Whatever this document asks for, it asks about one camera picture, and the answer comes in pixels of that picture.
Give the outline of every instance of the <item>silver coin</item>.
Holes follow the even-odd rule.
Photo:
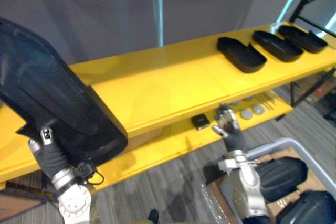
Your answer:
[[[256,115],[262,115],[262,114],[264,114],[265,113],[265,109],[264,109],[264,107],[263,106],[261,106],[261,105],[254,105],[253,107],[252,107],[252,111],[256,114]]]
[[[251,110],[245,109],[240,112],[240,116],[245,120],[250,120],[253,117],[253,113]]]

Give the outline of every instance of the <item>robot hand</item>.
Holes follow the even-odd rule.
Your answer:
[[[42,129],[42,142],[30,139],[28,146],[38,165],[51,179],[58,195],[58,209],[65,224],[99,223],[95,207],[96,191],[88,184],[77,184],[74,170],[57,146],[50,128]]]
[[[227,104],[221,104],[216,112],[215,119],[218,125],[213,126],[212,129],[222,136],[227,151],[241,150],[245,152],[244,136],[232,108]]]
[[[216,112],[218,125],[213,130],[222,136],[229,157],[218,163],[218,168],[227,173],[221,184],[222,193],[240,223],[269,223],[256,163],[246,158],[246,143],[236,115],[227,104],[221,104]]]

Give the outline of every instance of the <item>black metal frame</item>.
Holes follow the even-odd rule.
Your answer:
[[[332,32],[328,29],[325,29],[324,27],[316,24],[315,22],[300,16],[300,13],[302,12],[302,9],[304,8],[304,6],[313,2],[313,1],[315,1],[315,0],[301,0],[299,5],[296,7],[295,11],[293,12],[292,16],[290,17],[289,21],[294,23],[294,21],[296,19],[300,19],[300,20],[302,20],[302,21],[304,21],[304,22],[306,22],[306,23],[308,23],[308,24],[320,29],[321,31],[324,31],[325,33],[327,33],[327,34],[336,38],[336,34],[334,32]]]
[[[320,29],[321,31],[333,36],[336,38],[336,34],[330,30],[325,29],[324,27],[321,27],[320,25],[316,24],[315,22],[308,20],[302,16],[300,16],[300,13],[302,12],[302,9],[305,5],[307,5],[308,3],[311,3],[315,0],[301,0],[299,5],[297,6],[297,8],[295,9],[295,11],[293,12],[292,16],[290,17],[289,21],[294,23],[294,21],[296,19],[300,19],[318,29]],[[314,83],[313,86],[310,87],[310,89],[308,89],[302,96],[299,97],[299,99],[297,101],[295,101],[295,93],[294,93],[294,89],[295,89],[295,85],[293,82],[290,83],[290,105],[295,108],[297,105],[299,105],[305,98],[307,98],[312,92],[314,92],[315,89],[317,89],[319,86],[321,86],[324,82],[326,82],[334,73],[335,73],[336,69],[332,68],[331,70],[329,70],[327,73],[325,73],[322,78],[320,80],[318,80],[316,83]],[[279,117],[276,118],[276,120],[280,120],[281,118],[283,118],[285,115],[281,115]]]

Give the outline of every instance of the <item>plastic bin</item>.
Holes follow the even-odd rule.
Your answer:
[[[292,147],[300,155],[302,160],[306,163],[319,180],[323,183],[325,188],[336,199],[336,185],[335,182],[328,176],[323,168],[315,161],[315,159],[306,151],[306,149],[291,138],[281,138],[273,143],[265,144],[250,150],[247,153],[248,160],[254,160],[266,154],[271,154],[286,148]]]

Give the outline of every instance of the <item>yellow table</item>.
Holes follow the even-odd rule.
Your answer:
[[[300,79],[335,64],[335,49],[319,54],[304,52],[295,62],[278,60],[252,41],[255,30],[275,31],[265,25],[194,39],[72,65],[71,69],[93,89],[116,115],[129,137],[164,127],[163,135],[99,167],[106,183],[98,189],[160,165],[218,138],[209,129],[196,131],[189,118],[212,113],[220,102],[233,102]],[[218,37],[251,42],[266,58],[264,67],[251,74],[236,69],[217,51]],[[277,109],[262,119],[240,122],[254,126],[291,110],[279,97]],[[27,147],[28,139],[14,132],[24,124],[8,107],[0,108],[0,182],[38,169]]]

